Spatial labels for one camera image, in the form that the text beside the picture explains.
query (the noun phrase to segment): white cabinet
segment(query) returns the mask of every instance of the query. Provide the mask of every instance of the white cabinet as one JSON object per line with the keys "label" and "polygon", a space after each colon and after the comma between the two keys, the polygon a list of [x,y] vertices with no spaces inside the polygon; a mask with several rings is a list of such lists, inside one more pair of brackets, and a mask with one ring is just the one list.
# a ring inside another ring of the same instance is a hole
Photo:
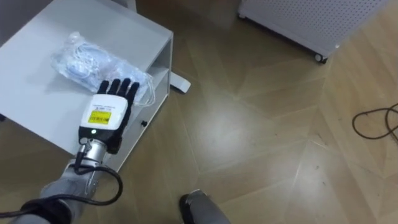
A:
{"label": "white cabinet", "polygon": [[388,0],[242,0],[249,18],[324,58]]}
{"label": "white cabinet", "polygon": [[119,170],[169,94],[173,33],[118,3],[54,0],[1,46],[0,114],[76,154],[92,93],[50,66],[51,54],[76,31],[154,77],[155,104],[133,108],[120,153],[107,157]]}

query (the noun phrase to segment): gray wall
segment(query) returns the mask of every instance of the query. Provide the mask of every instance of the gray wall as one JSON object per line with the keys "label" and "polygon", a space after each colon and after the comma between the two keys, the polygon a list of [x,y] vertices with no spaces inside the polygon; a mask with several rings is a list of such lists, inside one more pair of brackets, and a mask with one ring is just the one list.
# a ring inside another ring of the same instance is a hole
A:
{"label": "gray wall", "polygon": [[52,0],[0,0],[0,46]]}

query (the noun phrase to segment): caster wheel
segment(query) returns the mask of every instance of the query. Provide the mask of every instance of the caster wheel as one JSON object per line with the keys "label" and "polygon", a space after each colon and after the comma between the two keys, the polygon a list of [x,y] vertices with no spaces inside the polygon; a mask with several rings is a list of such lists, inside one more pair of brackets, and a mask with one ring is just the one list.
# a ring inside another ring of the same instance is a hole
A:
{"label": "caster wheel", "polygon": [[322,56],[322,55],[320,55],[320,54],[316,54],[316,55],[315,55],[315,60],[316,60],[318,63],[326,64],[327,61],[328,61],[328,58],[325,58],[324,56]]}
{"label": "caster wheel", "polygon": [[243,15],[243,14],[238,14],[238,17],[240,18],[240,19],[245,19],[246,18],[246,16],[245,15]]}
{"label": "caster wheel", "polygon": [[180,213],[184,224],[195,224],[191,211],[189,209],[189,204],[186,203],[188,195],[183,195],[179,201]]}

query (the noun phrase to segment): white perforated cabinet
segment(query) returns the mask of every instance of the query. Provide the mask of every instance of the white perforated cabinet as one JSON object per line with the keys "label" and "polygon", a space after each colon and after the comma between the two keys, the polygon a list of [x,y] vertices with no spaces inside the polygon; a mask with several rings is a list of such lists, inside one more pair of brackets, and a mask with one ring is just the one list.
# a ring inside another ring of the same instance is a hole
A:
{"label": "white perforated cabinet", "polygon": [[243,0],[239,16],[292,39],[318,53],[318,57],[328,58],[387,1]]}

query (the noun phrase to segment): white table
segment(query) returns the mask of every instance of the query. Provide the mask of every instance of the white table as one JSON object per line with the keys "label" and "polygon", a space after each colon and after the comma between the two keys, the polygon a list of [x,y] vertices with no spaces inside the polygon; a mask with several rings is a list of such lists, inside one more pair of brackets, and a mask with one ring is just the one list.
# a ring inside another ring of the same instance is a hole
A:
{"label": "white table", "polygon": [[121,150],[107,164],[119,170],[169,94],[171,31],[109,0],[55,0],[0,48],[0,114],[70,154],[90,93],[59,75],[50,56],[74,31],[154,77],[156,103],[135,109]]}

